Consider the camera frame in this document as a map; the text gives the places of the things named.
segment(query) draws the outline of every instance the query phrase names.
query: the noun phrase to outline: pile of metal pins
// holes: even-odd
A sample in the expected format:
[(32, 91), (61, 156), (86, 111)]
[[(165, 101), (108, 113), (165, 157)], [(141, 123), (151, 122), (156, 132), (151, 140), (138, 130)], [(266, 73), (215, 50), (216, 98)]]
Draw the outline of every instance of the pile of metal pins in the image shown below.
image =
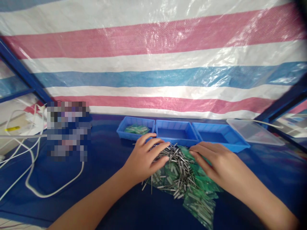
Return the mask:
[[(171, 144), (165, 150), (161, 151), (160, 154), (156, 157), (155, 161), (159, 160), (163, 156), (169, 157), (169, 164), (172, 165), (170, 167), (170, 171), (174, 172), (174, 174), (177, 175), (179, 178), (173, 181), (168, 175), (161, 176), (159, 175), (159, 173), (153, 174), (151, 176), (151, 193), (153, 191), (153, 180), (157, 182), (160, 181), (162, 178), (166, 178), (169, 182), (169, 185), (158, 186), (157, 188), (160, 190), (174, 192), (174, 199), (183, 198), (187, 189), (192, 192), (191, 188), (199, 188), (195, 183), (195, 177), (190, 167), (190, 164), (193, 164), (194, 161), (189, 160), (187, 157), (185, 157), (177, 144)], [(148, 181), (149, 178), (145, 182), (142, 191), (144, 190)]]

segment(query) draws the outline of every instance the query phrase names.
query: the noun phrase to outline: fingernail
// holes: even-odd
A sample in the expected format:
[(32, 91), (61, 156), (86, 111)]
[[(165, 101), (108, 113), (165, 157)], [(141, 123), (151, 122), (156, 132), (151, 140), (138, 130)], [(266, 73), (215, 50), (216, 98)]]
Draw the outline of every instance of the fingernail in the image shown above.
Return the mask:
[(194, 152), (194, 151), (189, 151), (189, 153), (192, 155), (192, 156), (195, 156), (196, 155), (196, 152)]

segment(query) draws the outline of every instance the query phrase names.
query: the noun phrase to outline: finger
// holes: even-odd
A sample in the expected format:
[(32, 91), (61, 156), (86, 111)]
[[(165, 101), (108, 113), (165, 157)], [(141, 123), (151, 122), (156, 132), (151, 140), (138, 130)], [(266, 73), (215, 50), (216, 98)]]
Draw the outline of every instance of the finger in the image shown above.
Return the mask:
[(228, 148), (226, 148), (224, 145), (222, 145), (222, 144), (219, 144), (219, 143), (217, 143), (217, 144), (215, 144), (216, 146), (219, 146), (219, 147), (221, 147), (221, 148), (223, 148), (224, 150), (228, 150), (228, 151), (230, 151)]
[(198, 143), (198, 145), (201, 145), (213, 152), (216, 152), (216, 153), (220, 153), (222, 151), (224, 151), (225, 149), (222, 148), (219, 144), (212, 144), (210, 142), (200, 142)]
[(160, 168), (162, 168), (166, 162), (168, 162), (169, 157), (164, 156), (160, 158), (158, 161), (153, 162), (150, 166), (151, 174), (154, 174), (156, 171), (158, 171)]
[(136, 146), (143, 146), (148, 138), (150, 138), (150, 137), (156, 137), (156, 136), (157, 136), (156, 133), (147, 133), (147, 134), (141, 136), (141, 137), (137, 140), (137, 142), (136, 142), (135, 145), (136, 145)]
[(216, 152), (211, 151), (210, 149), (203, 147), (200, 144), (194, 145), (190, 148), (190, 150), (194, 152), (198, 152), (201, 155), (203, 155), (205, 158), (207, 158), (211, 163), (214, 162), (214, 159), (216, 157)]
[(208, 162), (205, 161), (205, 159), (202, 158), (202, 156), (199, 153), (194, 152), (194, 151), (189, 151), (189, 152), (195, 158), (196, 162), (204, 170), (204, 172), (207, 174), (207, 176), (215, 181), (217, 179), (217, 173), (215, 172), (215, 170), (213, 168), (211, 168), (211, 166), (208, 164)]
[(158, 155), (159, 153), (166, 149), (166, 147), (168, 147), (170, 145), (170, 142), (164, 142), (162, 144), (159, 144), (158, 146), (154, 147), (149, 153), (149, 157), (150, 157), (150, 160), (153, 161)]
[(153, 138), (144, 145), (143, 150), (148, 152), (155, 144), (164, 143), (164, 140), (160, 138)]

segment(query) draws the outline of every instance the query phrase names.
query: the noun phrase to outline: tarp wall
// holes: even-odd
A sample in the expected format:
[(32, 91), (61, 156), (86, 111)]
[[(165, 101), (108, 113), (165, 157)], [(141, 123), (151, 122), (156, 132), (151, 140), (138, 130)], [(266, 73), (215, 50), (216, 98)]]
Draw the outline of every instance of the tarp wall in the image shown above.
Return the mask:
[[(286, 0), (4, 0), (2, 38), (55, 100), (91, 112), (252, 119), (307, 72)], [(0, 95), (20, 90), (0, 71)]]

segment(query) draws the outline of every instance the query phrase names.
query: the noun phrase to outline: pixelated area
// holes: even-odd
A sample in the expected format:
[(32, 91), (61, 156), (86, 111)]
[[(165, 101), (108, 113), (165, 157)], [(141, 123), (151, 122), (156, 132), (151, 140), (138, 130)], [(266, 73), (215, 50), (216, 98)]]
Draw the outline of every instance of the pixelated area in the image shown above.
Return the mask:
[(47, 104), (47, 154), (54, 161), (80, 155), (87, 161), (91, 125), (88, 102), (49, 102)]

